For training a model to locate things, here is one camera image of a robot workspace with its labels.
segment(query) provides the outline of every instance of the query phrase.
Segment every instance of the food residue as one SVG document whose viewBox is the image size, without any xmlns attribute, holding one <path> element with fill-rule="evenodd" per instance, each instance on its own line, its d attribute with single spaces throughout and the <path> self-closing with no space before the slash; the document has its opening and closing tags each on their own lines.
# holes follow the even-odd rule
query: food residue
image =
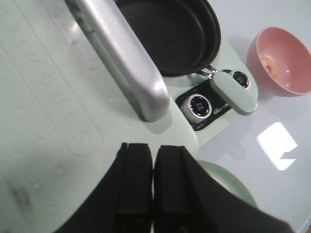
<svg viewBox="0 0 311 233">
<path fill-rule="evenodd" d="M 262 64 L 273 78 L 277 78 L 277 67 L 271 58 L 265 57 L 261 59 Z"/>
</svg>

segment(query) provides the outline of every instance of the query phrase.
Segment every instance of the bowl rim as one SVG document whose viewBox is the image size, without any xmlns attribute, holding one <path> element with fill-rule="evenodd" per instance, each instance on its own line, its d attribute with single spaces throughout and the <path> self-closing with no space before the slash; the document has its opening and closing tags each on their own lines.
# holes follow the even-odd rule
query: bowl rim
<svg viewBox="0 0 311 233">
<path fill-rule="evenodd" d="M 261 34 L 262 34 L 264 31 L 268 30 L 268 29 L 277 29 L 277 30 L 281 30 L 281 31 L 283 31 L 283 32 L 288 33 L 289 35 L 291 35 L 291 36 L 303 47 L 303 49 L 305 49 L 305 50 L 308 52 L 309 57 L 310 57 L 310 60 L 311 60 L 311 52 L 308 50 L 308 48 L 305 46 L 305 44 L 302 43 L 302 41 L 301 41 L 297 36 L 295 36 L 293 33 L 291 33 L 290 31 L 288 31 L 288 30 L 286 30 L 286 29 L 284 29 L 284 28 L 281 28 L 281 27 L 278 27 L 278 26 L 268 26 L 268 27 L 265 27 L 265 28 L 261 29 L 261 30 L 259 31 L 259 33 L 257 34 L 257 36 L 256 36 L 256 56 L 258 57 L 258 59 L 259 59 L 259 61 L 260 61 L 260 64 L 261 64 L 261 66 L 262 66 L 264 69 L 265 69 L 265 67 L 264 67 L 264 65 L 262 64 L 261 58 L 260 58 L 260 56 L 259 56 L 258 43 L 259 43 L 259 38 L 260 38 Z M 295 92 L 295 91 L 292 91 L 292 90 L 290 90 L 290 89 L 288 89 L 288 88 L 286 88 L 286 87 L 280 85 L 280 84 L 275 80 L 275 78 L 272 77 L 272 75 L 271 75 L 269 72 L 266 71 L 266 73 L 269 75 L 269 77 L 270 77 L 270 79 L 272 80 L 272 82 L 274 82 L 274 83 L 277 84 L 280 88 L 282 88 L 283 90 L 285 90 L 285 91 L 287 91 L 287 92 L 290 92 L 290 93 L 292 93 L 292 94 L 294 94 L 294 95 L 297 95 L 297 96 L 303 96 L 303 95 L 307 95 L 307 94 L 310 94 L 310 93 L 311 93 L 311 86 L 310 86 L 309 91 L 307 91 L 307 92 Z"/>
</svg>

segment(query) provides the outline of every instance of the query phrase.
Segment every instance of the white table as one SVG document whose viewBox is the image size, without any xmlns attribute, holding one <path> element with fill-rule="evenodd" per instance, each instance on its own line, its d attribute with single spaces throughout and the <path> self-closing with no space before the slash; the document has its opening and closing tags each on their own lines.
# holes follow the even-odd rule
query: white table
<svg viewBox="0 0 311 233">
<path fill-rule="evenodd" d="M 309 0 L 209 3 L 218 16 L 222 34 L 245 63 L 252 40 L 267 26 L 294 33 L 311 51 Z M 249 189 L 260 209 L 289 222 L 295 232 L 304 233 L 311 225 L 310 119 L 311 95 L 280 98 L 259 89 L 258 109 L 203 145 L 199 159 L 232 172 Z"/>
</svg>

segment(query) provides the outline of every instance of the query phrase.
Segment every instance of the pan handle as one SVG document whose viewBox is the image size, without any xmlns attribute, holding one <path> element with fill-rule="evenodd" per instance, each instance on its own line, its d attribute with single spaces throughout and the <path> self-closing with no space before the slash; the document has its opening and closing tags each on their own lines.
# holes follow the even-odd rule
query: pan handle
<svg viewBox="0 0 311 233">
<path fill-rule="evenodd" d="M 257 101 L 229 74 L 212 74 L 210 85 L 237 113 L 248 116 L 257 108 Z"/>
</svg>

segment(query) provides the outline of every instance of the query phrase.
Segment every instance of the pink bowl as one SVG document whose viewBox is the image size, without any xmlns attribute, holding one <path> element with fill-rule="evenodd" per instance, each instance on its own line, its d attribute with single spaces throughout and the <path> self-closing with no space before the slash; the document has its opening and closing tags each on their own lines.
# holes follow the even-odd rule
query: pink bowl
<svg viewBox="0 0 311 233">
<path fill-rule="evenodd" d="M 247 66 L 258 86 L 277 96 L 311 93 L 311 55 L 284 29 L 261 30 L 249 48 Z"/>
</svg>

